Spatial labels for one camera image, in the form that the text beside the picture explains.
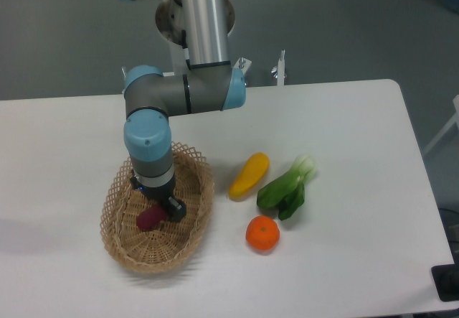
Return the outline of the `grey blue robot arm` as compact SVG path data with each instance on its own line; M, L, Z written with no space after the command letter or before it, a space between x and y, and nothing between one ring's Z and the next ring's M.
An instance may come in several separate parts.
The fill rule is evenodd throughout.
M156 67L142 65L126 73L123 137L133 166L133 188L179 222L186 216L186 204L174 195L169 117L239 108L246 88L243 71L230 62L225 0L169 1L177 6L167 20L179 34L184 71L165 76Z

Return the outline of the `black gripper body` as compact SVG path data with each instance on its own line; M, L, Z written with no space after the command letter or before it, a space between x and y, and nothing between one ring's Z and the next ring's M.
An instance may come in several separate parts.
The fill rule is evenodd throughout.
M176 178L173 176L165 185L159 187L148 187L141 184L135 177L130 178L132 188L139 191L147 200L155 200L162 205L169 205L176 197L174 190L176 186Z

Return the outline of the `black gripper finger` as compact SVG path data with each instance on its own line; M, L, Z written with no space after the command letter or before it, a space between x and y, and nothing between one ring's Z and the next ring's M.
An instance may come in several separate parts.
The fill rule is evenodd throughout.
M175 223L181 222L187 214L186 203L174 196L170 196L168 200L165 201L164 209L170 221Z

